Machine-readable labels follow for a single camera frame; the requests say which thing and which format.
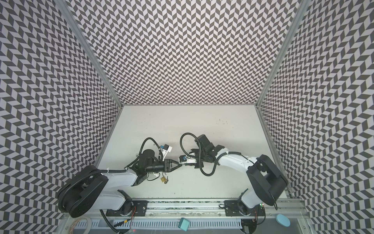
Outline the small brass padlock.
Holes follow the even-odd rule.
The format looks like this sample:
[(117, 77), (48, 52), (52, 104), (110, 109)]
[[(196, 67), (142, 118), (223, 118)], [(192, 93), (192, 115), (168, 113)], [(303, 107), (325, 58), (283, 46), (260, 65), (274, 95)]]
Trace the small brass padlock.
[(162, 173), (161, 181), (162, 181), (164, 184), (167, 184), (167, 183), (168, 183), (168, 176), (167, 176), (166, 173)]

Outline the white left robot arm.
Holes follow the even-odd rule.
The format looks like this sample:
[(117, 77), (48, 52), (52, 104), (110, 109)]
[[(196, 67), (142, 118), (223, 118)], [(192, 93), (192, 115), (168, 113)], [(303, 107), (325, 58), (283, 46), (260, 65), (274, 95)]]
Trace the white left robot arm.
[(157, 146), (157, 149), (158, 155), (142, 145), (136, 159), (122, 170), (99, 170), (94, 165), (84, 167), (58, 191), (59, 211), (72, 218), (96, 210), (114, 216), (131, 215), (135, 205), (124, 187), (140, 185), (150, 173), (170, 173), (182, 167), (179, 162), (166, 158), (170, 146)]

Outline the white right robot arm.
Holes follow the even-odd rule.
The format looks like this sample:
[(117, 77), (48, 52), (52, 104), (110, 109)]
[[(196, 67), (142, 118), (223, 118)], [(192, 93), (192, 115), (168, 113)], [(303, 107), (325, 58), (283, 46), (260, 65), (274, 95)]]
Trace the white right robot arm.
[[(198, 147), (191, 150), (194, 155), (184, 149), (183, 139), (186, 136), (193, 137)], [(192, 133), (181, 135), (180, 147), (187, 158), (196, 160), (197, 168), (205, 176), (213, 176), (218, 166), (247, 175), (251, 188), (242, 192), (237, 200), (237, 209), (241, 214), (247, 216), (253, 211), (259, 212), (263, 204), (278, 209), (277, 200), (288, 186), (288, 180), (268, 156), (245, 156), (222, 145), (214, 146), (206, 135), (197, 137)]]

